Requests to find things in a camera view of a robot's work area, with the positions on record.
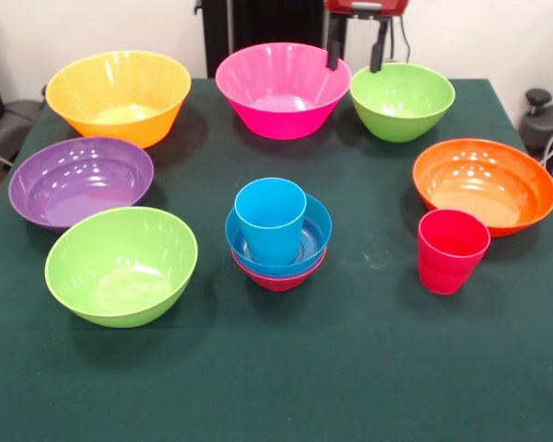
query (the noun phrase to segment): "bowl rim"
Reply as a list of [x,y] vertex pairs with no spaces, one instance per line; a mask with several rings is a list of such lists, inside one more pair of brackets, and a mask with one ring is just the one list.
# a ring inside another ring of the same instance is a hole
[[254,109],[255,111],[260,111],[260,112],[264,112],[264,113],[272,113],[272,114],[287,114],[287,113],[297,114],[297,113],[302,113],[302,112],[316,111],[316,110],[319,110],[319,109],[326,108],[328,106],[332,106],[333,104],[336,104],[338,101],[340,101],[347,94],[347,92],[350,90],[350,86],[352,85],[352,71],[350,70],[350,67],[348,66],[348,64],[341,58],[338,59],[338,69],[340,67],[342,67],[344,69],[345,73],[347,74],[347,86],[345,87],[344,92],[342,92],[340,94],[336,94],[334,99],[331,99],[331,100],[325,102],[324,104],[321,104],[320,106],[318,106],[316,108],[313,108],[313,109],[309,109],[309,110],[298,110],[298,111],[291,112],[290,110],[256,109],[255,107],[250,106],[250,104],[248,104],[248,103],[243,103],[243,102],[235,99],[234,97],[231,96],[231,94],[228,94],[225,91],[224,87],[221,86],[220,81],[219,81],[219,78],[220,78],[219,73],[223,69],[225,69],[225,65],[231,57],[235,56],[236,54],[242,54],[243,52],[257,51],[258,48],[262,48],[262,47],[283,46],[283,45],[300,46],[300,47],[310,48],[313,51],[322,52],[324,55],[327,55],[327,51],[325,49],[318,48],[317,46],[311,46],[310,44],[296,43],[296,42],[293,42],[293,41],[271,41],[271,42],[268,42],[268,43],[259,43],[259,44],[254,44],[252,46],[247,46],[245,48],[242,48],[238,51],[235,51],[235,52],[231,53],[219,64],[218,69],[215,72],[215,84],[217,85],[219,91],[229,101],[231,101],[231,102],[233,102],[233,103],[235,103],[239,106],[242,106],[244,108]]
[[[303,264],[306,261],[312,260],[316,256],[318,256],[318,257],[321,256],[324,249],[327,247],[328,243],[330,242],[330,239],[332,238],[332,232],[334,230],[334,223],[332,221],[332,216],[330,215],[330,212],[328,211],[327,207],[325,207],[325,204],[323,204],[320,200],[318,200],[316,197],[314,197],[313,195],[311,195],[309,193],[305,193],[305,196],[307,198],[308,208],[309,208],[309,206],[318,207],[320,210],[324,211],[324,213],[327,215],[327,218],[329,219],[329,227],[330,228],[327,231],[327,235],[325,235],[325,242],[322,245],[322,247],[320,247],[320,249],[318,249],[312,256],[310,256],[309,258],[307,258],[306,260],[304,260],[302,262],[295,262],[295,263],[292,263],[292,264],[285,264],[285,265],[262,264],[260,262],[254,262],[254,264],[257,264],[259,267],[263,267],[265,269],[270,269],[270,271],[273,272],[276,269],[285,269],[285,270],[287,270],[287,269],[289,269],[293,266],[297,266],[297,265]],[[246,268],[248,268],[248,266],[245,264],[244,260],[246,260],[246,261],[250,261],[250,260],[248,258],[246,258],[245,256],[243,256],[238,250],[235,250],[232,247],[232,241],[230,240],[230,236],[229,236],[229,232],[228,232],[228,224],[229,224],[230,218],[232,216],[237,217],[237,215],[235,214],[235,209],[233,207],[229,210],[228,215],[226,217],[225,225],[224,225],[224,234],[225,234],[226,240],[229,244],[229,247],[236,253],[236,255],[238,256],[238,259],[240,260],[240,262]]]
[[385,113],[379,112],[378,110],[374,110],[371,106],[367,106],[366,104],[364,104],[363,101],[358,99],[357,96],[354,94],[354,91],[352,90],[352,85],[354,84],[355,79],[361,73],[363,73],[366,70],[370,69],[368,66],[362,67],[361,69],[359,69],[352,76],[352,80],[350,81],[350,96],[352,97],[352,99],[357,104],[359,104],[361,107],[365,108],[369,112],[375,113],[375,114],[377,114],[381,117],[385,117],[385,118],[389,118],[389,119],[393,119],[393,120],[402,120],[402,121],[425,120],[425,119],[428,119],[428,118],[431,118],[431,117],[436,117],[438,115],[442,115],[443,113],[445,113],[448,109],[450,109],[452,107],[452,105],[454,104],[454,102],[456,100],[456,91],[454,89],[453,83],[451,83],[451,81],[446,76],[444,76],[440,72],[435,71],[434,69],[430,69],[429,67],[423,66],[421,64],[406,63],[406,62],[385,62],[385,63],[383,63],[383,66],[400,66],[400,65],[401,66],[408,66],[410,69],[414,68],[415,70],[430,72],[430,73],[434,74],[435,76],[437,76],[438,78],[440,78],[441,80],[443,80],[443,82],[446,85],[448,85],[449,90],[451,91],[451,99],[449,100],[449,103],[447,105],[443,106],[440,110],[436,110],[434,112],[430,112],[430,113],[426,113],[424,115],[418,115],[418,116],[414,116],[414,117],[405,116],[405,115],[387,115]]
[[[552,179],[551,175],[549,175],[549,173],[547,172],[547,170],[545,168],[541,167],[541,165],[536,160],[534,160],[532,157],[528,156],[523,150],[517,149],[516,147],[514,147],[512,145],[506,145],[506,144],[501,143],[499,141],[488,140],[488,139],[485,139],[485,138],[471,138],[471,137],[469,137],[469,138],[467,138],[467,137],[466,138],[453,138],[453,139],[450,139],[450,140],[440,141],[439,143],[435,143],[434,145],[431,145],[431,146],[427,147],[426,149],[424,149],[418,155],[418,157],[414,161],[414,165],[412,166],[412,181],[414,183],[414,186],[416,187],[416,190],[418,191],[418,193],[420,195],[420,198],[422,198],[422,200],[424,200],[426,202],[426,204],[429,205],[429,207],[433,207],[434,209],[451,209],[451,207],[438,207],[436,204],[433,204],[432,201],[428,198],[428,196],[424,193],[424,190],[422,189],[422,187],[420,185],[421,180],[418,180],[417,177],[416,177],[416,169],[418,168],[418,165],[420,164],[421,161],[423,161],[422,158],[424,156],[429,155],[430,151],[436,150],[436,149],[441,149],[444,145],[452,144],[454,142],[463,142],[463,141],[471,142],[471,143],[480,143],[480,144],[483,144],[483,145],[491,145],[493,147],[497,147],[498,149],[504,149],[508,152],[512,152],[514,155],[516,155],[520,159],[528,160],[531,164],[533,164],[535,166],[535,168],[537,170],[537,173],[543,174],[544,177],[548,178],[548,181],[551,182],[551,189],[553,190],[553,179]],[[490,230],[490,233],[492,233],[492,236],[495,232],[501,232],[501,231],[504,231],[504,230],[516,229],[516,231],[519,231],[519,230],[523,230],[523,229],[528,228],[528,227],[530,227],[534,224],[539,223],[540,221],[545,219],[552,211],[553,211],[553,198],[551,198],[551,201],[549,202],[549,209],[546,210],[545,213],[536,215],[535,217],[533,217],[533,219],[531,219],[530,221],[528,221],[526,223],[519,223],[519,224],[515,224],[513,226],[500,226],[500,227],[487,225],[487,227]]]
[[10,177],[10,182],[8,183],[8,200],[10,200],[10,205],[12,206],[12,208],[20,216],[22,216],[24,219],[26,219],[27,221],[29,221],[29,222],[37,225],[37,226],[41,226],[41,227],[45,227],[45,228],[65,229],[65,228],[70,228],[71,227],[71,226],[68,226],[68,225],[48,224],[48,223],[45,223],[44,221],[41,221],[39,219],[35,219],[32,216],[26,214],[25,211],[23,211],[22,208],[18,206],[18,204],[15,204],[15,200],[12,197],[12,188],[13,188],[16,177],[18,177],[20,175],[20,173],[22,173],[23,168],[25,168],[31,162],[31,160],[33,160],[33,158],[40,157],[48,151],[61,148],[62,145],[68,145],[68,144],[71,145],[73,143],[77,143],[78,141],[82,142],[83,140],[91,140],[91,141],[98,141],[98,140],[110,141],[110,140],[113,140],[114,142],[119,143],[121,145],[126,145],[128,149],[129,148],[134,149],[135,154],[139,155],[139,156],[142,156],[142,158],[147,162],[147,170],[146,170],[147,176],[146,176],[146,186],[144,187],[144,190],[139,194],[138,197],[136,197],[132,201],[131,205],[137,204],[137,202],[139,202],[146,195],[147,191],[149,190],[149,188],[151,187],[151,185],[154,181],[155,168],[154,168],[154,161],[152,160],[151,156],[146,152],[145,149],[142,149],[138,145],[135,145],[135,144],[133,144],[129,141],[120,140],[118,138],[111,138],[111,137],[106,137],[106,136],[78,136],[76,138],[70,138],[68,140],[59,141],[57,143],[53,143],[51,145],[47,145],[46,147],[43,147],[42,149],[40,149],[37,152],[35,152],[34,154],[32,154],[30,157],[28,157],[24,161],[22,161],[20,163],[20,165],[18,165],[17,168],[13,171],[12,176]]
[[[133,54],[133,53],[135,53],[135,54],[142,54],[142,55],[152,56],[154,58],[161,58],[161,59],[168,60],[169,62],[171,62],[172,64],[175,64],[176,66],[179,67],[179,69],[181,69],[182,71],[184,71],[186,73],[186,77],[188,79],[188,85],[184,89],[184,92],[179,96],[179,98],[176,99],[170,106],[164,108],[163,110],[160,110],[155,115],[148,116],[148,117],[144,118],[143,120],[139,120],[139,121],[94,123],[92,120],[78,119],[76,117],[71,117],[68,114],[66,114],[64,112],[61,112],[56,107],[54,107],[54,105],[52,104],[53,101],[50,98],[50,95],[51,95],[50,90],[51,90],[51,85],[52,85],[55,78],[57,78],[58,76],[61,76],[65,71],[67,71],[68,69],[73,68],[74,66],[77,66],[78,64],[82,64],[84,62],[87,62],[89,60],[93,60],[93,59],[96,59],[96,58],[101,58],[101,57],[114,55],[114,54],[119,54],[119,53],[123,53],[123,54]],[[147,122],[149,120],[152,120],[154,118],[159,117],[160,115],[162,115],[162,114],[164,114],[168,111],[171,111],[176,106],[180,105],[180,103],[183,102],[184,99],[186,99],[186,96],[190,92],[192,86],[193,86],[193,79],[191,77],[191,73],[188,72],[188,69],[186,69],[186,67],[182,63],[180,63],[178,60],[175,60],[172,57],[170,57],[168,55],[165,55],[163,53],[159,53],[159,52],[126,49],[126,50],[119,50],[119,51],[107,51],[107,52],[93,53],[89,56],[80,58],[80,59],[75,60],[74,62],[72,62],[70,64],[65,65],[64,67],[59,69],[55,74],[53,74],[52,77],[50,78],[49,82],[47,83],[47,87],[45,88],[45,101],[47,101],[47,104],[49,105],[49,108],[53,112],[55,112],[56,114],[58,114],[59,116],[61,116],[65,120],[70,120],[72,122],[79,122],[81,124],[93,124],[93,125],[100,126],[100,127],[102,127],[102,126],[115,126],[116,127],[116,126],[125,126],[125,125],[128,125],[128,124],[135,124],[136,122]]]
[[238,264],[238,267],[243,270],[244,273],[246,273],[248,276],[259,279],[261,281],[265,281],[268,283],[293,283],[295,281],[299,281],[300,279],[305,279],[312,275],[317,269],[320,268],[322,263],[325,260],[325,255],[328,253],[327,246],[324,248],[324,251],[322,252],[322,256],[318,260],[317,263],[315,263],[311,269],[308,269],[306,272],[303,272],[301,274],[298,274],[297,276],[291,276],[290,278],[271,278],[269,276],[262,276],[259,273],[253,272],[252,270],[248,269],[243,263],[238,259],[238,255],[235,253],[234,249],[231,249],[231,257],[233,260]]
[[[91,312],[91,311],[86,311],[86,310],[82,310],[82,309],[79,309],[79,308],[72,307],[70,303],[64,301],[59,295],[57,295],[55,293],[55,291],[53,290],[53,286],[51,284],[50,278],[48,276],[48,270],[49,270],[49,267],[50,267],[50,263],[53,259],[53,254],[54,254],[54,251],[55,251],[56,247],[58,246],[59,243],[63,242],[65,240],[65,238],[67,238],[69,235],[73,235],[74,231],[76,230],[77,227],[79,227],[83,224],[86,224],[87,222],[90,222],[93,218],[100,217],[100,216],[107,216],[108,214],[115,213],[115,212],[122,212],[122,211],[125,211],[125,212],[126,211],[131,211],[131,212],[153,212],[153,213],[157,213],[159,215],[163,215],[163,216],[166,216],[168,218],[171,218],[174,221],[178,221],[178,224],[180,224],[181,226],[183,226],[185,228],[185,230],[188,234],[187,236],[188,236],[189,239],[192,240],[192,243],[193,243],[193,246],[194,246],[194,258],[193,258],[193,261],[189,265],[188,272],[185,274],[184,278],[180,281],[180,283],[178,283],[176,286],[172,287],[172,290],[170,291],[169,295],[165,296],[162,299],[159,299],[156,303],[154,303],[154,304],[152,304],[148,307],[141,308],[140,310],[132,311],[132,312],[129,312],[129,313],[121,313],[121,314],[116,314],[116,313],[101,314],[101,313],[98,313],[98,312]],[[191,276],[193,275],[194,268],[196,267],[197,261],[198,261],[198,244],[196,242],[196,236],[194,235],[194,232],[192,231],[192,229],[184,221],[182,221],[178,216],[176,216],[174,214],[171,214],[170,212],[167,212],[165,210],[157,209],[157,208],[154,208],[154,207],[141,207],[141,206],[140,207],[119,207],[119,208],[116,208],[116,209],[105,210],[103,212],[98,212],[95,215],[91,215],[88,218],[85,218],[82,221],[78,222],[77,224],[74,224],[61,237],[59,237],[54,242],[51,249],[49,250],[49,253],[47,254],[47,259],[45,260],[43,275],[44,275],[44,278],[45,278],[45,284],[47,284],[47,288],[49,288],[49,291],[52,294],[52,296],[61,305],[66,307],[68,310],[71,310],[74,313],[79,314],[79,315],[85,315],[85,316],[90,316],[90,317],[95,317],[95,318],[126,318],[126,317],[131,316],[131,315],[136,315],[136,314],[148,311],[151,308],[159,306],[160,304],[166,302],[168,299],[173,297],[176,294],[176,292],[178,292],[180,289],[182,289],[185,285],[188,284],[189,280],[191,279]]]

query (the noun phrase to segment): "black cable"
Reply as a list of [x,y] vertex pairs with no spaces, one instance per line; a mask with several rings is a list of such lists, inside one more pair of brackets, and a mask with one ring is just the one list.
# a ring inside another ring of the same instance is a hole
[[389,58],[393,60],[395,58],[395,24],[394,18],[389,19],[389,33],[391,34],[391,54]]
[[30,117],[28,117],[27,115],[24,115],[22,113],[19,113],[15,110],[11,110],[11,109],[5,109],[4,112],[6,113],[12,113],[13,115],[17,115],[18,117],[22,118],[23,120],[26,120],[28,122],[30,122],[31,124],[35,123],[35,121],[33,121]]
[[404,41],[407,46],[406,63],[409,63],[409,56],[412,54],[412,47],[409,45],[409,41],[407,40],[406,27],[404,26],[404,16],[399,16],[399,22],[402,25],[402,35],[404,36]]

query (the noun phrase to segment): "purple bowl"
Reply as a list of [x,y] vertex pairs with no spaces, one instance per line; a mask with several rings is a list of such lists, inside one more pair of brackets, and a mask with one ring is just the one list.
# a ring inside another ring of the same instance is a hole
[[51,230],[87,216],[138,203],[154,179],[154,164],[136,145],[112,138],[75,138],[49,145],[15,170],[13,208]]

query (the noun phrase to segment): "orange bowl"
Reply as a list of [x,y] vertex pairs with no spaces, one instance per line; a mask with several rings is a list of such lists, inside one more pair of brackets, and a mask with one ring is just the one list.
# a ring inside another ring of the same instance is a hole
[[492,237],[538,223],[553,210],[553,179],[524,152],[472,138],[438,143],[413,169],[418,193],[430,209],[458,209],[477,216]]
[[150,147],[170,131],[191,88],[176,60],[154,52],[105,52],[53,76],[45,99],[84,136]]

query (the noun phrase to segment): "yellow bowl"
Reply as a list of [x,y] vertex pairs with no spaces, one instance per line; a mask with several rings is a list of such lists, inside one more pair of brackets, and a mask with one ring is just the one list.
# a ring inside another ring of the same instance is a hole
[[143,148],[170,131],[191,88],[182,64],[146,51],[78,60],[53,76],[45,98],[84,136],[107,136]]

